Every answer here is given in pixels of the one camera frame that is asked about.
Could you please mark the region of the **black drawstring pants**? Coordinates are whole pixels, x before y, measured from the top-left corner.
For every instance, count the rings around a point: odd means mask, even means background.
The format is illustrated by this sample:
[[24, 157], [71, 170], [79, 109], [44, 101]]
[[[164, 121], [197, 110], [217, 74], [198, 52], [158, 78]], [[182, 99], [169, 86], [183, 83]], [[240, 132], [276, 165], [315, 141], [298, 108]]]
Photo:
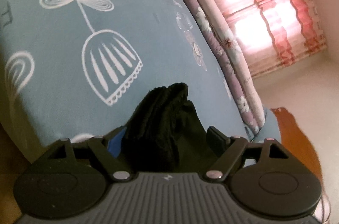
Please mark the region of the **black drawstring pants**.
[[118, 158], [136, 172], [198, 172], [217, 157], [185, 83], [150, 91], [126, 125]]

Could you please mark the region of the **teal patterned bed sheet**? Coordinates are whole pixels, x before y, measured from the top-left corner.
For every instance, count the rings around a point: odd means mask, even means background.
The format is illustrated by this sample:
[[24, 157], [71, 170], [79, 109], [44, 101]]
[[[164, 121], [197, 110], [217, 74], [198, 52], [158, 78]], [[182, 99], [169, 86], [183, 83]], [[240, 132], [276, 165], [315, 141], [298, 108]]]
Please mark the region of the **teal patterned bed sheet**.
[[1, 0], [1, 124], [30, 162], [53, 142], [127, 123], [156, 87], [185, 83], [204, 127], [249, 138], [224, 73], [183, 0]]

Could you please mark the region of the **pink striped curtain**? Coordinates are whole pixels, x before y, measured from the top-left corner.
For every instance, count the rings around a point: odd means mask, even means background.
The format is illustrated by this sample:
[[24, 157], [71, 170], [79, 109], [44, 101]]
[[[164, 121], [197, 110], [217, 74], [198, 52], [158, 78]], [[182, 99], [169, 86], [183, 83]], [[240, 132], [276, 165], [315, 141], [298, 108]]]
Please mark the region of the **pink striped curtain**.
[[322, 50], [326, 38], [314, 0], [214, 0], [253, 77]]

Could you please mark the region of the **pink purple folded quilt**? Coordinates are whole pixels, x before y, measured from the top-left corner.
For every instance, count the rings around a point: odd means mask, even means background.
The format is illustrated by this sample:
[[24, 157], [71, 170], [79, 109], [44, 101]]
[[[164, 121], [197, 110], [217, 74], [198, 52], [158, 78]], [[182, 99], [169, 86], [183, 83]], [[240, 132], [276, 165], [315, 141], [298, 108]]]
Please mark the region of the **pink purple folded quilt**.
[[224, 73], [249, 138], [265, 125], [265, 110], [254, 88], [241, 48], [214, 0], [183, 0]]

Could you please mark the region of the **wooden headboard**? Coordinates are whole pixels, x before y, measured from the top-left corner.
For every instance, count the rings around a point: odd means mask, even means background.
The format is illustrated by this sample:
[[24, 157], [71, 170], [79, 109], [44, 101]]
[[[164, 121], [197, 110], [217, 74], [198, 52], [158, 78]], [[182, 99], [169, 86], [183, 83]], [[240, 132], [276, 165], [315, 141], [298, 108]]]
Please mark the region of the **wooden headboard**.
[[282, 137], [282, 145], [302, 162], [323, 184], [322, 170], [314, 146], [301, 131], [295, 117], [285, 107], [271, 109]]

